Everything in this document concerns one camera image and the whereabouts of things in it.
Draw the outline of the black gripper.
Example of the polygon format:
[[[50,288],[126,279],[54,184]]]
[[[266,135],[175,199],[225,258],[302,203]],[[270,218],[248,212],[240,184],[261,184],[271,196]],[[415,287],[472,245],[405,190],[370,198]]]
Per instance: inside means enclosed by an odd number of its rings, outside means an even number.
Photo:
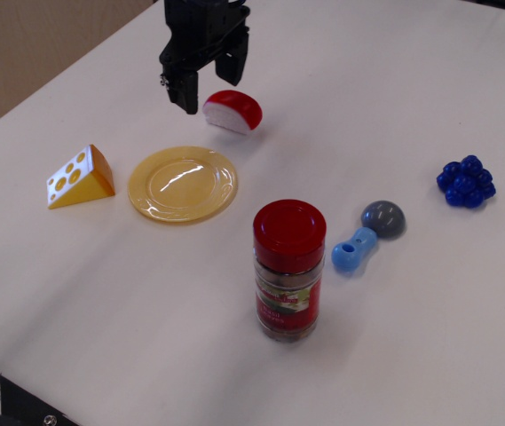
[[[250,9],[244,1],[165,1],[171,36],[160,54],[162,86],[170,102],[198,112],[198,71],[215,64],[216,75],[237,86],[248,56]]]

